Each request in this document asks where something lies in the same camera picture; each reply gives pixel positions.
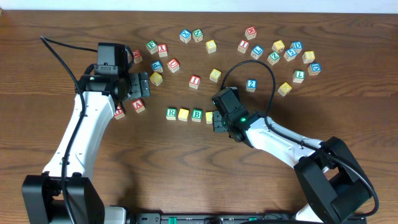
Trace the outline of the green B block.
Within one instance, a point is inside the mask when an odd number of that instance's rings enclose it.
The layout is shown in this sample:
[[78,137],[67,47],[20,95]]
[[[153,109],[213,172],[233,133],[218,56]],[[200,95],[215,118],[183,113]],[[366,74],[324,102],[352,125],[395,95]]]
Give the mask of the green B block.
[[194,109],[192,111],[192,121],[194,122],[200,122],[203,116],[203,111],[202,110],[197,110]]

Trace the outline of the green R block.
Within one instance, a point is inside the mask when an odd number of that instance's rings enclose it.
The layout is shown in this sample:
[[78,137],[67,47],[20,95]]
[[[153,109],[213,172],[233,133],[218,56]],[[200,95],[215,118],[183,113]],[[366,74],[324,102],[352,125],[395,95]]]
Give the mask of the green R block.
[[166,119],[167,120],[176,120],[177,119],[177,109],[176,108],[167,108]]

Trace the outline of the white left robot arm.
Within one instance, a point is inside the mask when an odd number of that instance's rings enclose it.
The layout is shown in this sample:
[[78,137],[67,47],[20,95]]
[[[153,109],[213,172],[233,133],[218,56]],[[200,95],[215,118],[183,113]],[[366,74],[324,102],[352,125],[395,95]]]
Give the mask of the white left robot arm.
[[128,209],[104,205],[92,184],[104,131],[125,99],[149,96],[146,72],[84,74],[73,114],[53,158],[40,175],[27,175],[22,196],[30,223],[131,223]]

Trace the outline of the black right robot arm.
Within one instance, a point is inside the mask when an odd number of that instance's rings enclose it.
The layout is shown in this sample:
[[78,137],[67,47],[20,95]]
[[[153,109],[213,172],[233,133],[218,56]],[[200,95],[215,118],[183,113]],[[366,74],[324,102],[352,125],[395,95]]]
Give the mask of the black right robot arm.
[[236,142],[268,152],[293,168],[308,202],[294,220],[344,223],[361,218],[357,209],[377,198],[354,155],[336,137],[306,138],[257,111],[249,113],[243,105],[218,106],[213,127],[216,133],[227,132]]

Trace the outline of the yellow O block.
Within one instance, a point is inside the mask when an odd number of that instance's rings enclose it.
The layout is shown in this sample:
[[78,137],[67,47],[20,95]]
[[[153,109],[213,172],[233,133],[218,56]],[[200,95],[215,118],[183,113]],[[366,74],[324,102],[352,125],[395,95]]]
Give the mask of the yellow O block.
[[188,117],[189,117],[189,110],[180,108],[180,110],[178,112],[178,119],[180,121],[187,121]]

